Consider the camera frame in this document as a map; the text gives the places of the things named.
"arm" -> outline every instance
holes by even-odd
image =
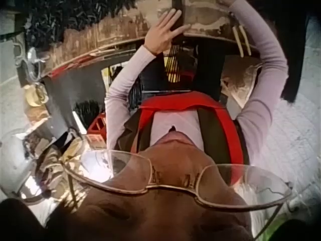
[[[110,86],[106,99],[107,148],[113,149],[129,119],[128,94],[141,71],[155,56],[141,46]]]
[[[128,94],[138,75],[157,54],[169,48],[174,37],[190,27],[184,25],[171,31],[181,14],[181,11],[171,10],[160,17],[148,31],[144,46],[138,49],[110,86],[105,99],[108,149],[114,149],[117,139],[124,132],[124,123],[130,118]]]
[[[244,25],[260,52],[263,63],[258,83],[237,120],[242,128],[250,161],[258,157],[272,124],[273,111],[288,78],[283,50],[263,18],[245,0],[233,3],[230,10]]]

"light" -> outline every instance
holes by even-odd
[[[73,112],[72,112],[72,115],[73,115],[74,118],[75,118],[75,121],[76,121],[76,123],[77,123],[79,132],[80,132],[82,135],[86,135],[86,134],[87,134],[87,130],[85,129],[83,123],[81,122],[81,120],[80,120],[77,112],[73,111]]]
[[[36,181],[32,176],[29,176],[25,182],[25,186],[28,187],[32,195],[40,194],[40,187],[37,185]]]

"red strap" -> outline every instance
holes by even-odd
[[[213,111],[215,111],[226,135],[230,151],[231,163],[243,164],[243,151],[240,139],[236,131],[236,127],[232,119],[230,118],[228,112],[223,106],[221,106],[219,103],[214,101],[206,94],[193,91],[183,94],[164,95],[149,98],[146,101],[144,101],[140,107],[142,109],[142,112],[138,128],[139,130],[141,130],[147,124],[150,118],[153,117],[156,111],[180,111],[198,106],[209,107]]]

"table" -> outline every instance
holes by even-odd
[[[216,0],[184,0],[183,5],[184,23],[192,25],[185,36],[235,42],[228,12],[216,4]],[[122,10],[115,18],[107,16],[83,31],[66,30],[65,41],[47,53],[49,60],[44,65],[42,77],[53,76],[55,72],[78,66],[97,55],[113,52],[123,44],[143,40],[158,17],[172,8],[172,0],[137,0],[136,6],[136,9]]]

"woman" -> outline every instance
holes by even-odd
[[[232,170],[227,178],[222,178],[224,175],[221,173],[221,177],[213,160],[216,164],[255,161],[271,125],[288,68],[276,37],[245,0],[221,2],[246,27],[263,63],[258,84],[237,117],[238,124],[234,126],[226,111],[200,92],[153,97],[132,117],[129,115],[128,93],[138,75],[168,49],[174,37],[189,28],[182,26],[171,31],[182,13],[175,10],[164,13],[149,30],[145,44],[114,80],[106,98],[108,149],[139,152],[139,156],[132,154],[126,168],[114,178],[101,185],[92,184],[97,188],[86,193],[74,213],[60,205],[46,228],[36,225],[30,213],[6,215],[18,223],[16,227],[24,232],[24,238],[253,240],[249,214],[225,212],[227,207],[246,206],[226,184],[237,182],[238,172]],[[119,161],[125,160],[126,154],[111,155],[115,156],[114,169],[121,169]],[[156,188],[144,190],[147,185]],[[197,197],[193,193],[195,186]],[[2,203],[7,210],[19,205],[12,201]]]

